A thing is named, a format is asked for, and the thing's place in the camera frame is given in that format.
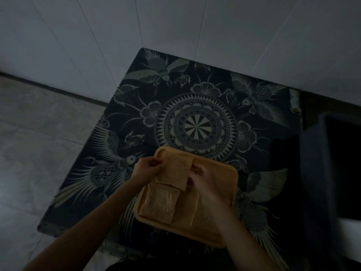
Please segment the person's left forearm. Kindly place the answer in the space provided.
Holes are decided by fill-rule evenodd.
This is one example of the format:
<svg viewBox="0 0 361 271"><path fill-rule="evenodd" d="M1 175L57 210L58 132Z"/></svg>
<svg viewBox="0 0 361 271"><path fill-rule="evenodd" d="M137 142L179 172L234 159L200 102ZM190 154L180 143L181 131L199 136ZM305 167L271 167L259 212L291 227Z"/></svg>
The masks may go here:
<svg viewBox="0 0 361 271"><path fill-rule="evenodd" d="M82 271L130 201L148 183L140 177L131 178L32 259L22 271Z"/></svg>

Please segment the dark bird patterned tablecloth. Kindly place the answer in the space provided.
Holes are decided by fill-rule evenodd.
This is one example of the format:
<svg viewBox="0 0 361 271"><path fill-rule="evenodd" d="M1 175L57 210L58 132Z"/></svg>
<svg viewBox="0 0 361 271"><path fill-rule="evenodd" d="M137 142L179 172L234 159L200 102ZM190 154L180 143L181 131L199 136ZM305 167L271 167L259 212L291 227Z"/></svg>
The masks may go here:
<svg viewBox="0 0 361 271"><path fill-rule="evenodd" d="M302 270L301 112L286 86L141 49L45 212L59 237L159 147L236 172L235 210L282 271Z"/></svg>

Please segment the person's left hand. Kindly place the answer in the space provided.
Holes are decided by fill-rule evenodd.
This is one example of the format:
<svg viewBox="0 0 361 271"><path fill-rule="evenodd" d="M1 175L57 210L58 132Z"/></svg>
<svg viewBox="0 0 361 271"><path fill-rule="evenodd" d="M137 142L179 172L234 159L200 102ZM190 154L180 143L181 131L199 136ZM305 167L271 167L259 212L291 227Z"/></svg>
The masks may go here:
<svg viewBox="0 0 361 271"><path fill-rule="evenodd" d="M155 158L154 156L142 157L135 164L130 182L138 187L144 187L149 184L162 168L149 168L148 158Z"/></svg>

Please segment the dark blue plastic bin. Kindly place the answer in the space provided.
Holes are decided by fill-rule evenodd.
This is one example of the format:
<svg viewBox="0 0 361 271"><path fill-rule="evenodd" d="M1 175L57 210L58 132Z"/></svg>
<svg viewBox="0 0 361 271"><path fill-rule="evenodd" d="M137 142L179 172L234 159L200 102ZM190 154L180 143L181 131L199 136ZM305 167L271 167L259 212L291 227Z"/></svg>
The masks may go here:
<svg viewBox="0 0 361 271"><path fill-rule="evenodd" d="M311 270L361 271L361 118L322 113L299 140Z"/></svg>

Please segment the person's right hand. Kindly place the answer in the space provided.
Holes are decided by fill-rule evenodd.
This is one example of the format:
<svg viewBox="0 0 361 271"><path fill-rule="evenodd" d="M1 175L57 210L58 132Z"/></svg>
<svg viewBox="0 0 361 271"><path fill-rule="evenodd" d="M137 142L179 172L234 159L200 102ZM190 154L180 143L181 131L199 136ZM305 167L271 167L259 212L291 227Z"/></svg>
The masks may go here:
<svg viewBox="0 0 361 271"><path fill-rule="evenodd" d="M220 205L226 206L226 200L221 196L220 192L216 187L213 173L203 165L193 164L192 166L200 167L204 171L203 176L192 176L191 169L188 172L188 177L200 194L204 204L209 208L216 208Z"/></svg>

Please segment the person's right forearm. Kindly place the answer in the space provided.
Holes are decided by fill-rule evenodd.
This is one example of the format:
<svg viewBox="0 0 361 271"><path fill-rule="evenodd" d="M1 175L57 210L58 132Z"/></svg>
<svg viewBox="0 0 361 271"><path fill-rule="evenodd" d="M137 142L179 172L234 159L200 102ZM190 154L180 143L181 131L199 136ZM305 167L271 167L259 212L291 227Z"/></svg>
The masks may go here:
<svg viewBox="0 0 361 271"><path fill-rule="evenodd" d="M234 210L220 196L204 196L233 263L238 271L281 271L253 239Z"/></svg>

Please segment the tan plastic tray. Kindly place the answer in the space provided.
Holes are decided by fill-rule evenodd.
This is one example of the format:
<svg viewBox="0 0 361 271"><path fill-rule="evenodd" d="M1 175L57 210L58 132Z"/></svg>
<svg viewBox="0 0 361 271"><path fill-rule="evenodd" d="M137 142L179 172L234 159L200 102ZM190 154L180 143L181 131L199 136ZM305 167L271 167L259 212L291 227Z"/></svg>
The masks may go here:
<svg viewBox="0 0 361 271"><path fill-rule="evenodd" d="M201 164L208 168L214 175L215 184L220 192L221 196L226 200L230 207L234 207L238 173L237 170L224 163L217 162L213 159L207 159L202 156L191 154L182 150L178 150L169 146L161 146L156 151L154 156L162 159L164 151L170 151L172 153L180 154L183 156L192 156L194 161L192 164ZM150 183L157 183L156 177ZM213 248L224 248L225 244L220 235L217 227L215 226L210 212L205 207L198 193L197 208L192 220L192 226L190 228L175 228L172 224L165 224L156 220L151 220L140 216L139 211L146 199L148 192L148 185L143 187L140 192L137 201L135 202L133 213L135 218L145 224L151 225L155 228L160 228L183 237L204 243Z"/></svg>

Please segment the brown bread slice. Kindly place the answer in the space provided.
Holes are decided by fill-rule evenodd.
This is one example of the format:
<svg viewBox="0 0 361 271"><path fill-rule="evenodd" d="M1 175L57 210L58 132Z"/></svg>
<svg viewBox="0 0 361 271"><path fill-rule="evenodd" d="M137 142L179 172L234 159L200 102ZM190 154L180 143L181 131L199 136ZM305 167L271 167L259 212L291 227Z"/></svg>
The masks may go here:
<svg viewBox="0 0 361 271"><path fill-rule="evenodd" d="M162 155L163 168L156 176L156 182L186 191L188 171L192 167L194 157L164 151Z"/></svg>
<svg viewBox="0 0 361 271"><path fill-rule="evenodd" d="M171 224L181 192L178 188L160 183L148 184L147 196L139 211L140 216Z"/></svg>
<svg viewBox="0 0 361 271"><path fill-rule="evenodd" d="M187 186L181 191L173 215L172 226L175 228L190 228L197 208L198 192L194 186Z"/></svg>

